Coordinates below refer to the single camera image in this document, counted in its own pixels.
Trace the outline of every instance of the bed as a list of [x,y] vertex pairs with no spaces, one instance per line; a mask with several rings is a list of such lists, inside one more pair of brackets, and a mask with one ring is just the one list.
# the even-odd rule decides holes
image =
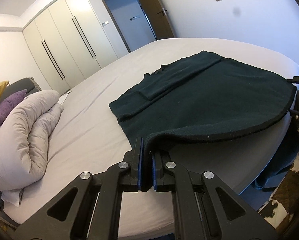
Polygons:
[[[81,172],[100,173],[121,161],[131,146],[108,104],[139,83],[144,73],[152,73],[161,64],[202,50],[276,72],[284,78],[299,75],[299,66],[291,59],[247,43],[199,38],[150,43],[72,89],[63,103],[59,123],[50,136],[46,174],[25,188],[20,207],[5,203],[4,212],[21,224]],[[205,144],[203,150],[195,145],[179,145],[171,151],[171,157],[194,172],[213,170],[239,194],[270,161],[289,122],[288,113],[265,131],[229,142]],[[198,159],[184,158],[182,152],[186,149],[203,154],[196,154]],[[170,193],[155,193],[152,189],[145,193],[123,193],[119,224],[121,239],[150,239],[173,231]]]

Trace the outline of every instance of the purple pillow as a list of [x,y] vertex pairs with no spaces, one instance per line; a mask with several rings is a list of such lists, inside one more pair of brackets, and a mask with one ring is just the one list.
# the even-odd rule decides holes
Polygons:
[[0,127],[9,115],[9,113],[17,106],[21,101],[24,100],[27,89],[18,91],[9,97],[5,98],[4,101],[0,103]]

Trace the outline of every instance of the white wardrobe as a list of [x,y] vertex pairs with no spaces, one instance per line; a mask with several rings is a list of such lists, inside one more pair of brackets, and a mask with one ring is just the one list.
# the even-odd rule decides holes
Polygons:
[[23,34],[50,87],[60,94],[118,59],[89,0],[57,0]]

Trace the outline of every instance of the triangular cutout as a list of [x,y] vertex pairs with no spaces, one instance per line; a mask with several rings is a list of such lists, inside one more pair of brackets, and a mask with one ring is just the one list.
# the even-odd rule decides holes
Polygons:
[[245,215],[245,210],[232,199],[222,188],[217,187],[216,192],[220,201],[222,203],[223,209],[225,211],[228,220],[232,221]]
[[64,197],[57,201],[57,203],[47,211],[47,215],[56,218],[59,221],[65,221],[77,192],[78,189],[76,187],[72,188]]

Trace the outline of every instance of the black wardrobe handle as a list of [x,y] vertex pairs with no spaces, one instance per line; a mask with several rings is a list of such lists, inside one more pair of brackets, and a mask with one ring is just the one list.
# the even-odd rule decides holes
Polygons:
[[82,38],[82,40],[83,40],[83,42],[84,42],[84,44],[85,44],[85,46],[86,46],[86,48],[87,48],[88,52],[91,54],[91,57],[92,57],[92,58],[94,58],[94,57],[93,57],[93,55],[92,55],[92,53],[91,53],[91,51],[89,50],[89,48],[88,48],[88,46],[87,46],[86,42],[85,42],[85,40],[84,40],[83,36],[81,35],[81,32],[79,31],[79,29],[78,29],[78,27],[77,27],[77,25],[76,25],[76,23],[75,23],[75,21],[74,21],[73,17],[72,17],[72,21],[73,21],[73,23],[74,23],[74,25],[75,25],[75,27],[76,27],[76,29],[77,29],[77,31],[78,31],[78,33],[79,33],[80,37]]
[[86,41],[87,41],[88,45],[90,46],[90,48],[91,48],[92,52],[94,53],[94,56],[96,57],[96,54],[95,54],[95,52],[94,52],[93,48],[91,47],[91,44],[88,42],[88,39],[86,38],[86,36],[85,36],[85,33],[83,32],[83,29],[82,29],[82,28],[81,28],[81,26],[79,25],[79,22],[78,22],[78,20],[77,20],[76,16],[74,16],[74,18],[75,18],[75,20],[76,20],[76,22],[77,22],[77,24],[78,24],[78,26],[79,26],[80,30],[82,31],[82,33],[83,33],[83,35],[84,35],[84,37],[85,37],[85,39],[86,39]]
[[[44,46],[44,43],[43,43],[42,41],[41,41],[41,43],[42,43],[42,45],[43,45],[43,47],[44,47],[44,49],[45,49],[45,51],[46,51],[46,54],[48,55],[48,57],[49,57],[50,60],[51,60],[51,56],[48,54],[48,52],[47,52],[47,50],[46,50],[46,48],[45,48],[45,46]],[[51,60],[51,62],[52,62],[52,64],[53,64],[54,68],[56,69],[57,73],[59,74],[60,78],[63,80],[63,77],[60,75],[58,69],[56,68],[56,66],[55,66],[55,64],[54,64],[54,62],[53,62],[52,60]]]
[[57,64],[56,60],[54,59],[53,54],[51,53],[50,49],[48,48],[48,45],[47,45],[46,41],[45,41],[45,40],[43,40],[43,41],[44,41],[44,43],[45,43],[45,45],[46,45],[46,47],[47,47],[49,53],[51,54],[51,57],[53,58],[53,60],[54,60],[54,62],[55,62],[55,64],[56,64],[56,66],[58,67],[59,71],[62,73],[63,77],[66,78],[65,75],[63,74],[62,70],[60,69],[59,65]]

